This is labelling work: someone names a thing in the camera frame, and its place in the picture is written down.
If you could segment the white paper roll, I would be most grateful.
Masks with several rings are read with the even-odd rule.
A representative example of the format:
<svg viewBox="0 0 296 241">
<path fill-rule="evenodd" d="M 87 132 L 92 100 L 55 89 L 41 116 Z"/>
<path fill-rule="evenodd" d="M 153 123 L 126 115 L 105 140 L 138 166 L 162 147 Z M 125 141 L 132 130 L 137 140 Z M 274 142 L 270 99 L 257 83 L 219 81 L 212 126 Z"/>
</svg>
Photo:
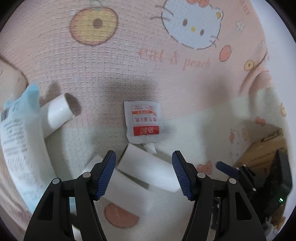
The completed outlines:
<svg viewBox="0 0 296 241">
<path fill-rule="evenodd" d="M 160 158 L 128 144 L 117 169 L 148 185 L 177 192 L 180 189 L 173 166 Z"/>
<path fill-rule="evenodd" d="M 118 170 L 114 170 L 103 196 L 106 220 L 117 228 L 130 228 L 153 206 L 151 193 Z"/>
</svg>

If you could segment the brown cardboard box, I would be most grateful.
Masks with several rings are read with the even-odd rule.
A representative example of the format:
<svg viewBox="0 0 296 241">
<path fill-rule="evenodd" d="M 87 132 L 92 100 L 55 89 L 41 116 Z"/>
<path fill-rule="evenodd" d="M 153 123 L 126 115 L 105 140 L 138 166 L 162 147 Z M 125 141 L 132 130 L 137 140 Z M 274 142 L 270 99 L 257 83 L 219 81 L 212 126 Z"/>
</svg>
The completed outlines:
<svg viewBox="0 0 296 241">
<path fill-rule="evenodd" d="M 251 144 L 233 166 L 241 167 L 245 164 L 252 171 L 264 177 L 264 169 L 270 167 L 271 160 L 277 149 L 287 154 L 287 143 L 281 128 Z M 286 202 L 283 202 L 278 210 L 269 218 L 271 219 L 271 223 L 276 227 L 281 226 L 281 223 L 285 220 L 283 211 Z"/>
</svg>

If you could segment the light blue wipes pack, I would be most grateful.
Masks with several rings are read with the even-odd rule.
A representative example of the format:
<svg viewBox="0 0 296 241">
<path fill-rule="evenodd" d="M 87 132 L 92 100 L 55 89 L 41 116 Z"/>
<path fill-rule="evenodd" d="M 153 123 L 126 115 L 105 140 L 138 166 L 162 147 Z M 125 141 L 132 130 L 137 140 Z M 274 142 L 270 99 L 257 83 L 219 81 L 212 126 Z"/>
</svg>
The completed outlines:
<svg viewBox="0 0 296 241">
<path fill-rule="evenodd" d="M 4 160 L 30 212 L 56 177 L 43 136 L 39 97 L 37 85 L 29 85 L 1 112 Z"/>
</svg>

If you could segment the white red sachet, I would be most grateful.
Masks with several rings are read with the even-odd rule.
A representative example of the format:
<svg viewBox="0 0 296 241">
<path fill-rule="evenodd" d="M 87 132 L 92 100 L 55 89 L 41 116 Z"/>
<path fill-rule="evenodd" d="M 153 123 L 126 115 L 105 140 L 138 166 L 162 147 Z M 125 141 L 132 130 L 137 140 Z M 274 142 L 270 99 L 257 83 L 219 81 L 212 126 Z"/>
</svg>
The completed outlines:
<svg viewBox="0 0 296 241">
<path fill-rule="evenodd" d="M 125 101 L 124 112 L 128 141 L 156 154 L 156 142 L 163 134 L 161 105 L 153 101 Z"/>
</svg>

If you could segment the Hello Kitty pink blanket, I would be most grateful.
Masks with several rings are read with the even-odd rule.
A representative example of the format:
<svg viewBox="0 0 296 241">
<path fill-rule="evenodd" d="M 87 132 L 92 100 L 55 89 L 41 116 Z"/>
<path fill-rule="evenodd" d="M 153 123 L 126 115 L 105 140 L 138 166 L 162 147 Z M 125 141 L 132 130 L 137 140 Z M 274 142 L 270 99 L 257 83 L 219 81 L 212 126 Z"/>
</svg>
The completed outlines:
<svg viewBox="0 0 296 241">
<path fill-rule="evenodd" d="M 287 112 L 267 68 L 263 28 L 250 1 L 24 1 L 1 31 L 1 105 L 27 85 L 46 104 L 69 93 L 81 113 L 45 139 L 57 177 L 78 177 L 95 156 L 128 144 L 125 101 L 161 105 L 154 156 L 180 150 L 210 177 L 248 147 L 287 129 Z M 132 144 L 144 151 L 143 145 Z M 125 173 L 153 198 L 130 228 L 96 209 L 108 240 L 181 240 L 193 203 Z M 1 218 L 23 240 L 31 212 L 1 160 Z"/>
</svg>

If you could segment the small white paper tube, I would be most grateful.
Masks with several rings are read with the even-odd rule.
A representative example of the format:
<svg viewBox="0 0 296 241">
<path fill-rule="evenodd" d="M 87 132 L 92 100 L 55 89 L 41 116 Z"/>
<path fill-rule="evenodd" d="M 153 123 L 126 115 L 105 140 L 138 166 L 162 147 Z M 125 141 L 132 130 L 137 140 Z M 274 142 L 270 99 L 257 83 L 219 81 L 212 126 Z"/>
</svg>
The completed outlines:
<svg viewBox="0 0 296 241">
<path fill-rule="evenodd" d="M 41 107 L 41 127 L 47 138 L 67 121 L 81 113 L 81 106 L 76 97 L 64 93 Z"/>
</svg>

